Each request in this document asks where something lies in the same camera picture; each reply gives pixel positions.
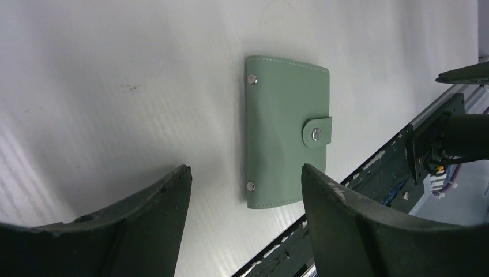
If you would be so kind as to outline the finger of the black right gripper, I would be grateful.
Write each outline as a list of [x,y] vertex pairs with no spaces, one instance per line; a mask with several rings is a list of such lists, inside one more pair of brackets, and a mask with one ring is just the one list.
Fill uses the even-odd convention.
[[488,61],[440,73],[435,81],[444,84],[488,85]]

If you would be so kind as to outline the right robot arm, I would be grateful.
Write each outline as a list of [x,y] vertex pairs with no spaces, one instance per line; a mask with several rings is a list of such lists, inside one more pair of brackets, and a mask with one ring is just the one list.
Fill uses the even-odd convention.
[[[488,85],[488,62],[453,69],[436,79],[444,84]],[[488,159],[488,114],[455,114],[442,128],[442,149],[465,160]]]

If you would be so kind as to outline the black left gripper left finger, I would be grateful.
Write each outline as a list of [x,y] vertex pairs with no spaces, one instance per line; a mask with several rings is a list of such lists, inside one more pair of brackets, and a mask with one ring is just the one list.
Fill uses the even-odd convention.
[[1,224],[2,276],[174,276],[191,196],[181,165],[70,223]]

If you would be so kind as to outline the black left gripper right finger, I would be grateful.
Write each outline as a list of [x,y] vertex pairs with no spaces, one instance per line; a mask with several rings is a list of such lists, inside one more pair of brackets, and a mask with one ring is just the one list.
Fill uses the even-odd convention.
[[458,226],[386,207],[302,167],[319,276],[487,276],[488,224]]

